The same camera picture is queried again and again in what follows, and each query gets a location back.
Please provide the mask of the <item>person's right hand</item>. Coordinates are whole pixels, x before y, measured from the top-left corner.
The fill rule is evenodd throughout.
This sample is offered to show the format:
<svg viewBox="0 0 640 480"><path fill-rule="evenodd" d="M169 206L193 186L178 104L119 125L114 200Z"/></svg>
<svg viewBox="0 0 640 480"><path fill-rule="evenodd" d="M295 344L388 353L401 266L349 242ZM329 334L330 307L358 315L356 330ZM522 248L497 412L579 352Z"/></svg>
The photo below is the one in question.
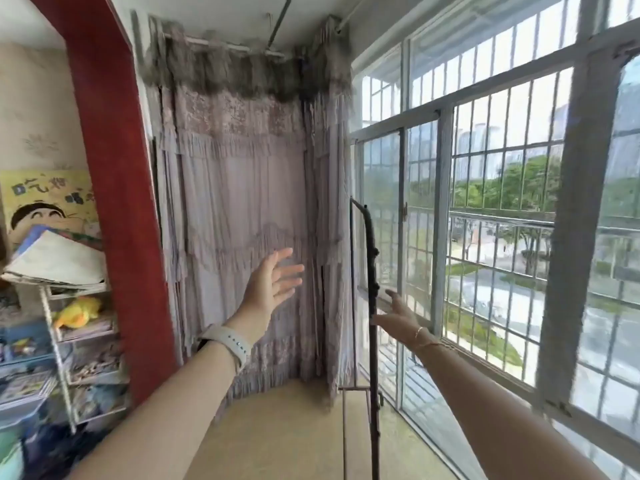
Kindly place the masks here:
<svg viewBox="0 0 640 480"><path fill-rule="evenodd" d="M391 338L402 343L402 345L414 354L418 354L418 350L421 348L434 344L434 336L427 327L418 322L400 295L393 289L386 289L385 293L391 298L392 311L388 314L398 314L401 316L401 324L397 329L385 330L385 332L391 336Z"/></svg>

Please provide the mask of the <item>person's left hand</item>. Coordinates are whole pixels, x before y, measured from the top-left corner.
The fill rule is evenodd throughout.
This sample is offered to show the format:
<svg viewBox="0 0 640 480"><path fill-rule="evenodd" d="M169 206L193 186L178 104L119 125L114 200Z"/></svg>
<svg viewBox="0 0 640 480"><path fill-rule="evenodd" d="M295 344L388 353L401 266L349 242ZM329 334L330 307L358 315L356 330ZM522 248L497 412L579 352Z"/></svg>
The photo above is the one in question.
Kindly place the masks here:
<svg viewBox="0 0 640 480"><path fill-rule="evenodd" d="M247 283L240 306L225 324L235 330L251 346L265 335L274 310L291 298L296 288L303 282L300 274L305 269L304 265L283 266L283 261L275 270L261 270L261 263L255 268Z"/></svg>

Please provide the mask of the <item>person's right forearm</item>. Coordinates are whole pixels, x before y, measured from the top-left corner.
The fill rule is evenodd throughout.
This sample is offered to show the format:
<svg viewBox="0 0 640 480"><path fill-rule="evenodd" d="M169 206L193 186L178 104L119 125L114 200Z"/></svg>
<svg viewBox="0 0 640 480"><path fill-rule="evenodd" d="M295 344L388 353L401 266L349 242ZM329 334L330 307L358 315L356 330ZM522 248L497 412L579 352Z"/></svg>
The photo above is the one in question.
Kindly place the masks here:
<svg viewBox="0 0 640 480"><path fill-rule="evenodd" d="M414 352L488 480L609 480L549 423L425 330Z"/></svg>

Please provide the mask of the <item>person's left forearm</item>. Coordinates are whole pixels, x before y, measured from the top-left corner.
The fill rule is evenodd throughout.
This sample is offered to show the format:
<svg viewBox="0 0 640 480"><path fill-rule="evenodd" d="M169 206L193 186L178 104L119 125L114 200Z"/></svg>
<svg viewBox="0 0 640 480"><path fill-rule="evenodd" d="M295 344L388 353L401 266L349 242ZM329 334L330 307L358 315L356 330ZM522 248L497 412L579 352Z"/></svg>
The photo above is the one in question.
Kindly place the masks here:
<svg viewBox="0 0 640 480"><path fill-rule="evenodd" d="M183 480L236 377L228 347L204 347L79 462L67 480Z"/></svg>

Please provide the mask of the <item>lilac lace curtain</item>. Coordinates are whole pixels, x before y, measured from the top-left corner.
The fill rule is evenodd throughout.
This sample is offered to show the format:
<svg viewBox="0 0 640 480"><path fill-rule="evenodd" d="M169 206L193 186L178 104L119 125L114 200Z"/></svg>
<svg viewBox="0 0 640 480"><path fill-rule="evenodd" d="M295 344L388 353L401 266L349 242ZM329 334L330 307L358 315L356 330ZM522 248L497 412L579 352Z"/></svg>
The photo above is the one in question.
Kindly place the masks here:
<svg viewBox="0 0 640 480"><path fill-rule="evenodd" d="M188 41L149 17L140 64L156 154L156 202L180 361L240 305L264 257L292 248L303 284L277 307L223 406L290 379L353 377L349 263L352 77L347 28L329 16L283 57Z"/></svg>

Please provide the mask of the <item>dark metal drying rack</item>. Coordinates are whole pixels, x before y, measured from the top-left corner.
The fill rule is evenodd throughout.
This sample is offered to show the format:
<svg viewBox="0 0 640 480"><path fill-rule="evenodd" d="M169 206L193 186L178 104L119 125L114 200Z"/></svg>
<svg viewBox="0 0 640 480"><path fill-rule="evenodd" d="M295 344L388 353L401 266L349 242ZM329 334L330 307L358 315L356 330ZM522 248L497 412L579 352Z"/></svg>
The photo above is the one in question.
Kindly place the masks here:
<svg viewBox="0 0 640 480"><path fill-rule="evenodd" d="M367 318L364 321L367 331L367 339L369 342L368 359L369 371L367 386L359 385L357 374L364 372L361 368L357 357L356 345L356 288L355 288L355 217L354 209L357 209L363 219L364 233L362 240L365 245L365 277L367 286L364 291L366 302ZM376 259L380 252L375 243L374 226L372 223L371 213L368 206L356 201L354 198L349 200L349 242L350 242L350 259L351 259L351 321L353 326L353 365L354 376L353 384L339 387L339 391L344 396L342 399L342 452L343 452L343 480L348 480L348 448L347 448L347 414L346 414L346 395L350 392L363 392L367 400L367 416L369 420L369 433L371 443L371 480L380 480L380 409L383 404L382 395L379 384L379 367L378 367L378 327L372 323L372 318L377 313L377 300L380 291L380 284L376 276Z"/></svg>

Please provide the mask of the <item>white smartwatch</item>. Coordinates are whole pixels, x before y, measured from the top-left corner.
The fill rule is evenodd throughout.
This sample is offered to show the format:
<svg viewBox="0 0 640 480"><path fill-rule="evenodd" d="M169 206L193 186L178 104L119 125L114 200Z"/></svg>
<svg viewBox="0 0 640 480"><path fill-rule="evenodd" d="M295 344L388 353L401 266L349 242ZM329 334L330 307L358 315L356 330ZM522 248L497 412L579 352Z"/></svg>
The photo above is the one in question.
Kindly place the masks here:
<svg viewBox="0 0 640 480"><path fill-rule="evenodd" d="M250 359L252 348L235 330L219 324L209 325L199 336L196 352L203 349L209 342L223 345L233 356L236 375L244 370Z"/></svg>

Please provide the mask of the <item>yellow plush toy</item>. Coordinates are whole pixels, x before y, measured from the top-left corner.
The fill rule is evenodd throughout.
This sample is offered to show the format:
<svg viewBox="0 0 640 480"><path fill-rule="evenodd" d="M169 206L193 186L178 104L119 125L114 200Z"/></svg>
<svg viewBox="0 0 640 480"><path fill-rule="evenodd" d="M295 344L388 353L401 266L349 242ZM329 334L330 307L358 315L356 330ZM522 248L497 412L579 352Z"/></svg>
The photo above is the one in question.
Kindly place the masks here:
<svg viewBox="0 0 640 480"><path fill-rule="evenodd" d="M80 296L57 312L52 322L55 330L67 328L78 330L99 318L103 302L94 296Z"/></svg>

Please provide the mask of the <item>white curtain rod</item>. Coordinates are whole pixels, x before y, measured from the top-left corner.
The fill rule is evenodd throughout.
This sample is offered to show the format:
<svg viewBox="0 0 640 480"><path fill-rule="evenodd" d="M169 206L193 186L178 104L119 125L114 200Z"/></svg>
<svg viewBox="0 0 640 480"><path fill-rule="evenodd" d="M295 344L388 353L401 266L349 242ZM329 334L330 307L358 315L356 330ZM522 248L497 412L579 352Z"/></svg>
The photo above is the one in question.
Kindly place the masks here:
<svg viewBox="0 0 640 480"><path fill-rule="evenodd" d="M211 47L211 48L226 48L229 50L234 50L236 52L244 52L248 54L265 54L271 57L279 57L279 58L287 58L288 56L282 52L276 52L274 50L268 50L262 47L250 47L247 45L233 44L226 41L220 41L217 39L204 39L204 38L196 38L192 36L178 37L178 35L173 35L167 32L163 33L164 37L171 39L180 39L185 43L192 45L199 45L203 47Z"/></svg>

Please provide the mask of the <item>pile of papers and books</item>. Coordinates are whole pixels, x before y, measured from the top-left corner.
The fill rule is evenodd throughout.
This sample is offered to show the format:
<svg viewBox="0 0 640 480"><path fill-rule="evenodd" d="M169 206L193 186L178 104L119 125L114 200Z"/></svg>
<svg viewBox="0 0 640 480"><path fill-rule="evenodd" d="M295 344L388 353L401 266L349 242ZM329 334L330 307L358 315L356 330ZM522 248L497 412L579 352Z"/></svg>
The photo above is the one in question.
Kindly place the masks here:
<svg viewBox="0 0 640 480"><path fill-rule="evenodd" d="M108 290L101 239L45 225L33 226L0 272L21 285L99 292Z"/></svg>

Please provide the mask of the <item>yellow cartoon poster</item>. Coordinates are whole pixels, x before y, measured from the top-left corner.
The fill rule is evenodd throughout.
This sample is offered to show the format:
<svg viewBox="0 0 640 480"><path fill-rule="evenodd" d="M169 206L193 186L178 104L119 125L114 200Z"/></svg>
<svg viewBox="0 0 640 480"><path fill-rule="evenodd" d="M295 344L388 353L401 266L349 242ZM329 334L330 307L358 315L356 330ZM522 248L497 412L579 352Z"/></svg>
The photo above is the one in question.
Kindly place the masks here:
<svg viewBox="0 0 640 480"><path fill-rule="evenodd" d="M0 170L0 236L5 257L20 245L33 225L101 239L89 171Z"/></svg>

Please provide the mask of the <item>grey ceiling pipe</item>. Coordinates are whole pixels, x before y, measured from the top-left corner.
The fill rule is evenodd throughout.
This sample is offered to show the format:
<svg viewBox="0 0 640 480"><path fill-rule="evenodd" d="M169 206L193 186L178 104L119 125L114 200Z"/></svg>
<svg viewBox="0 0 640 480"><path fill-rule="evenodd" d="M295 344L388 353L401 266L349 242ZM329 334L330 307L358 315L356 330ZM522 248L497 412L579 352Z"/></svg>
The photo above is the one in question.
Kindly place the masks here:
<svg viewBox="0 0 640 480"><path fill-rule="evenodd" d="M289 7L291 6L291 3L292 3L292 0L285 0L285 3L283 5L283 7L282 7L282 9L280 10L280 12L278 14L276 23L273 26L273 28L271 30L271 33L269 35L269 39L268 39L268 42L267 42L267 45L266 45L266 49L267 50L270 50L271 46L274 44L274 41L275 41L276 36L278 34L278 31L279 31L280 27L282 26L282 23L284 21L285 15L287 14L287 12L289 10Z"/></svg>

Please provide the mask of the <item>stack of colourful magazines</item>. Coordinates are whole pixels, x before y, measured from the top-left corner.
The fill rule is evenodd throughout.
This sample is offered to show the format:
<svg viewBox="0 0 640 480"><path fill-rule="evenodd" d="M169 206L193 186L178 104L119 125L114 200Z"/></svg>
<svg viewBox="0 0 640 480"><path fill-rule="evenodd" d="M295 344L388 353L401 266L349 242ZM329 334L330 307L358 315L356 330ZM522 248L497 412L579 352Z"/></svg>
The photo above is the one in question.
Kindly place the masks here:
<svg viewBox="0 0 640 480"><path fill-rule="evenodd" d="M0 411L42 403L57 385L58 373L52 368L36 367L0 375Z"/></svg>

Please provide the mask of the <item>red door frame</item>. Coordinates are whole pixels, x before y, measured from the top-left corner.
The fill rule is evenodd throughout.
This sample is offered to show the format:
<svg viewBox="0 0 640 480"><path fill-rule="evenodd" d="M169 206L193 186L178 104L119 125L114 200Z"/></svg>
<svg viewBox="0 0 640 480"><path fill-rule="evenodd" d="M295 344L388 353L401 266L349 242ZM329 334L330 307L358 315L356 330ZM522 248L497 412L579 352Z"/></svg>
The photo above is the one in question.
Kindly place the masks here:
<svg viewBox="0 0 640 480"><path fill-rule="evenodd" d="M30 0L64 39L135 405L177 369L132 47L110 0Z"/></svg>

